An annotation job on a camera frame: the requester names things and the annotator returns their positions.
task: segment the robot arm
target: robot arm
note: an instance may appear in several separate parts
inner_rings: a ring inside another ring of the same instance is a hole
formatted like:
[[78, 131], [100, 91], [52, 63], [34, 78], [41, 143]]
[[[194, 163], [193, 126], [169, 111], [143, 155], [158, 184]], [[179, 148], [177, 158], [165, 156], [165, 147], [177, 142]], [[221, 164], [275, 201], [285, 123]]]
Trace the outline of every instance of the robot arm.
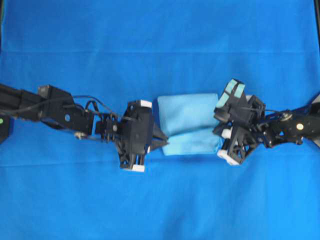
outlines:
[[[75, 98], [90, 98], [85, 107], [74, 102]], [[98, 99], [80, 95], [72, 96], [51, 85], [38, 88], [38, 94], [17, 90], [0, 84], [0, 143], [9, 136], [10, 117], [42, 122], [60, 131], [74, 134], [80, 140], [114, 142], [120, 167], [144, 172], [147, 153], [167, 143], [167, 136], [159, 129], [152, 114], [152, 103], [145, 100], [129, 102], [123, 116], [114, 112], [103, 113], [98, 109]], [[96, 123], [92, 137], [95, 116]]]
[[259, 144], [266, 148], [284, 143], [301, 145], [303, 138], [320, 147], [320, 95], [301, 108], [271, 111], [256, 96], [246, 96], [244, 88], [242, 82], [232, 79], [214, 110], [220, 124], [213, 133], [225, 139], [219, 157], [230, 165], [240, 165]]

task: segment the light blue cloth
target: light blue cloth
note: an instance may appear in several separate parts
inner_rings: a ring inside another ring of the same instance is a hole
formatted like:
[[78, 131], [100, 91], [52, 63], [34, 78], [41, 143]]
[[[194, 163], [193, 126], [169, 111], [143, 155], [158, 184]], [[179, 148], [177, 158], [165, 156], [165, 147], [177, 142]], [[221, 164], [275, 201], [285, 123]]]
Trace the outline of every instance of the light blue cloth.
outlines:
[[169, 137], [164, 155], [215, 154], [222, 139], [213, 134], [216, 93], [158, 97], [161, 130]]

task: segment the bolt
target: bolt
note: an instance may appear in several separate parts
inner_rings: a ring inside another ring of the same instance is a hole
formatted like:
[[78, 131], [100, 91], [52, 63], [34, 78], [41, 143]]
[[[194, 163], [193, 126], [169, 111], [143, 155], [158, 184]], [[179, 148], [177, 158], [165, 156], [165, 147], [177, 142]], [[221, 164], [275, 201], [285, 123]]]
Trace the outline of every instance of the bolt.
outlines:
[[299, 131], [303, 130], [304, 129], [304, 125], [302, 123], [298, 123], [296, 125], [296, 129], [298, 129]]
[[69, 122], [70, 121], [70, 115], [69, 114], [64, 115], [64, 120], [66, 122]]

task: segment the white tape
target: white tape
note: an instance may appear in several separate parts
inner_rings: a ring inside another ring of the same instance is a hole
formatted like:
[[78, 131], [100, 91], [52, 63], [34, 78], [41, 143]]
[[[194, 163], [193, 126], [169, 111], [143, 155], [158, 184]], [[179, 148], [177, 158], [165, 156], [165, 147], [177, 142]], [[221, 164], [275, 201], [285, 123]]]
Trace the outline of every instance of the white tape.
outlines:
[[239, 163], [238, 163], [236, 160], [234, 160], [232, 157], [230, 157], [230, 156], [228, 155], [227, 150], [222, 150], [222, 149], [221, 149], [221, 150], [219, 150], [219, 151], [217, 152], [217, 155], [218, 155], [219, 158], [222, 158], [222, 159], [226, 160], [226, 162], [227, 162], [229, 165], [232, 165], [232, 166], [239, 165]]
[[146, 108], [152, 108], [152, 102], [146, 100], [140, 100], [140, 106]]

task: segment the blue fabric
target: blue fabric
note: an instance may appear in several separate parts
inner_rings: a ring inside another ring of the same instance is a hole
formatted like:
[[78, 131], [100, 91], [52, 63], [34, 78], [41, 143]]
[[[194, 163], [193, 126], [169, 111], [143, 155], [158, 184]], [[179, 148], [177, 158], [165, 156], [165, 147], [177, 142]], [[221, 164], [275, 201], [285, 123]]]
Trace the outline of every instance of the blue fabric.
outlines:
[[213, 134], [219, 121], [213, 118], [218, 102], [216, 93], [159, 96], [161, 130], [169, 137], [165, 156], [215, 154], [222, 139]]
[[[5, 0], [1, 28], [2, 84], [51, 84], [119, 113], [220, 94], [231, 78], [275, 110], [320, 89], [312, 0]], [[17, 120], [0, 145], [0, 239], [320, 238], [320, 151], [307, 140], [260, 146], [240, 167], [161, 150], [145, 164], [121, 171], [112, 144]]]

